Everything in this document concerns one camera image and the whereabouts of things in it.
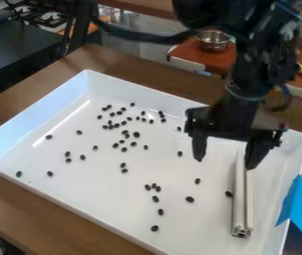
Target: coffee bean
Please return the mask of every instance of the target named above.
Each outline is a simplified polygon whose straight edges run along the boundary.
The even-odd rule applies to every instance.
[[[226,192],[225,192],[225,195],[226,195],[227,197],[232,197],[232,196],[233,196],[233,194],[232,194],[230,191],[226,191]]]
[[[135,138],[139,138],[140,137],[140,133],[138,131],[133,132],[133,136]]]
[[[186,198],[186,201],[187,201],[188,203],[192,203],[192,202],[194,202],[194,198],[191,197],[191,196],[188,196],[188,197]]]
[[[151,199],[155,202],[155,203],[158,203],[159,202],[159,199],[157,196],[152,196]]]
[[[152,232],[157,232],[158,231],[158,226],[154,225],[153,227],[151,227],[151,231]]]

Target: table surface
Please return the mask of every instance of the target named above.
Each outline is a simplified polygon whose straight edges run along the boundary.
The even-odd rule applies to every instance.
[[[85,69],[207,104],[223,93],[220,80],[87,45],[0,94],[0,125]],[[302,100],[280,116],[302,131]],[[0,235],[36,254],[150,254],[1,177]]]

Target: metal bowl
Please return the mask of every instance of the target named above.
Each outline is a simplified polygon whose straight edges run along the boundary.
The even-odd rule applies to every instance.
[[[218,30],[205,30],[200,32],[195,38],[201,43],[200,48],[206,51],[219,52],[225,50],[231,37]]]

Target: cable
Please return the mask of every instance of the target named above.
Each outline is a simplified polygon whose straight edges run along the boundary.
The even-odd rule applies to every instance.
[[[131,31],[115,25],[103,22],[96,16],[92,16],[91,20],[102,30],[112,34],[113,36],[120,37],[129,41],[154,43],[162,45],[174,45],[182,43],[189,37],[196,35],[198,32],[194,30],[186,30],[172,36],[161,36],[145,32]]]

